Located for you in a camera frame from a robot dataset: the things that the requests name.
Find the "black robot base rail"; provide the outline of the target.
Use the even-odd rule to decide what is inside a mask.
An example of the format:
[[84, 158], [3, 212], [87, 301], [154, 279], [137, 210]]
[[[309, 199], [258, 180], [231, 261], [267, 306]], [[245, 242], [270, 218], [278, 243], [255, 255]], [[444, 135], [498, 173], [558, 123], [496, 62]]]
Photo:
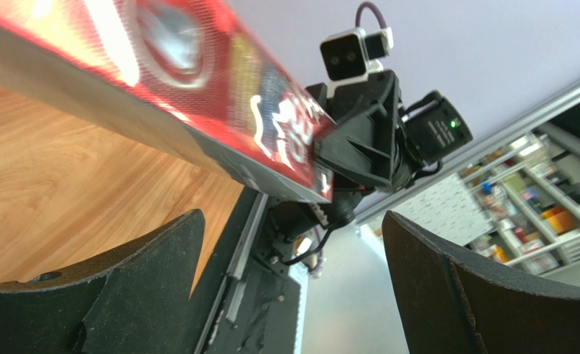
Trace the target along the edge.
[[293, 246], [275, 230], [277, 200], [245, 189], [194, 292], [213, 280], [191, 353], [300, 353], [307, 273], [284, 265]]

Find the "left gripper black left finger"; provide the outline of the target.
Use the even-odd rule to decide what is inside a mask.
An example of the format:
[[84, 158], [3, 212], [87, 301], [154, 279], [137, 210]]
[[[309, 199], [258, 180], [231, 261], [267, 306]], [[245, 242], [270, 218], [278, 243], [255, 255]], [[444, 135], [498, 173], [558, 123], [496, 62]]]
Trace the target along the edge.
[[185, 353], [204, 227], [194, 209], [82, 262], [0, 283], [0, 353]]

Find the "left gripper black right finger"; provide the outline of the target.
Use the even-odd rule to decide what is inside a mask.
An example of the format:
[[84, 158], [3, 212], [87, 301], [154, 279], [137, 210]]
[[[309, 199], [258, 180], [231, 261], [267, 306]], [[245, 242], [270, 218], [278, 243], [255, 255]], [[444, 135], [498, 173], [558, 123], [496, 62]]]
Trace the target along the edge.
[[497, 263], [395, 212], [382, 231], [411, 353], [580, 353], [580, 287]]

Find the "red 3D toothpaste box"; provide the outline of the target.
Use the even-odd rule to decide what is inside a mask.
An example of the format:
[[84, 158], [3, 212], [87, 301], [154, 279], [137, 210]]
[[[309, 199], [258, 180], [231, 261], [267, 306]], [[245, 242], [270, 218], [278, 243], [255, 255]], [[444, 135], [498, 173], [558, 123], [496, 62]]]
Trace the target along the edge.
[[333, 126], [225, 1], [0, 1], [0, 86], [282, 200]]

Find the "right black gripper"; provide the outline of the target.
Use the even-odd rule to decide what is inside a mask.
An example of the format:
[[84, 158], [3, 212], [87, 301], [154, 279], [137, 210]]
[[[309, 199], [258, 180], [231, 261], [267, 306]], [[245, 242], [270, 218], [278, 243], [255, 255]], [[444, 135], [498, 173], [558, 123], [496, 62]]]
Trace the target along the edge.
[[398, 128], [401, 89], [394, 71], [339, 86], [331, 98], [324, 83], [306, 90], [334, 120], [314, 143], [317, 163], [334, 174], [334, 192], [397, 192], [411, 183], [415, 164]]

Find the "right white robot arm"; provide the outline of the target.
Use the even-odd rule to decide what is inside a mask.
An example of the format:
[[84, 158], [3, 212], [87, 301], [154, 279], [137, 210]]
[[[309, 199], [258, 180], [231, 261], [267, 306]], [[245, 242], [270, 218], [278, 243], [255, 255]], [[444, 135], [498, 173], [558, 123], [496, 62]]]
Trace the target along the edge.
[[336, 123], [316, 142], [317, 161], [334, 174], [333, 195], [326, 204], [281, 201], [268, 208], [254, 257], [275, 271], [303, 260], [291, 254], [301, 235], [316, 227], [332, 235], [354, 221], [364, 197], [394, 194], [437, 174], [446, 156], [473, 139], [439, 91], [405, 106], [391, 70], [340, 86], [333, 97], [323, 83], [309, 86], [308, 93]]

